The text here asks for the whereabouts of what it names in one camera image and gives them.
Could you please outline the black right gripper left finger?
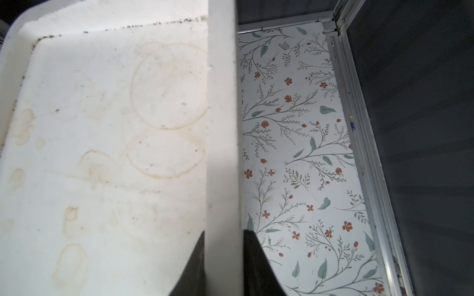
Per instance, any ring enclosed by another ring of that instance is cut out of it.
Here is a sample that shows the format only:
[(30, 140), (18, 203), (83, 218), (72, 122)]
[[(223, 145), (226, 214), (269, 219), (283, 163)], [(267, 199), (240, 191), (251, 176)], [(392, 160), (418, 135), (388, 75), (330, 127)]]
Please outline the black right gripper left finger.
[(205, 232), (203, 231), (189, 257), (185, 269), (169, 296), (205, 295), (204, 251)]

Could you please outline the white three-drawer storage unit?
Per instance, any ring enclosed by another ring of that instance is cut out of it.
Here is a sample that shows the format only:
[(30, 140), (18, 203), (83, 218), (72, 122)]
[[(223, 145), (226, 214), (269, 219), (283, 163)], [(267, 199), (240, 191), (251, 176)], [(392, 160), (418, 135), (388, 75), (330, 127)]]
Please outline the white three-drawer storage unit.
[(47, 1), (1, 49), (1, 294), (243, 294), (234, 1)]

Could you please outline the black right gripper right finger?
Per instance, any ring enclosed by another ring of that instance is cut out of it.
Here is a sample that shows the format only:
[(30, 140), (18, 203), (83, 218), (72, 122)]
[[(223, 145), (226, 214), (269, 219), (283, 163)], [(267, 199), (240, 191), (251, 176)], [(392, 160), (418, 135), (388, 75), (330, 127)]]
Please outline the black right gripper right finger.
[(243, 231), (245, 296), (286, 296), (254, 231)]

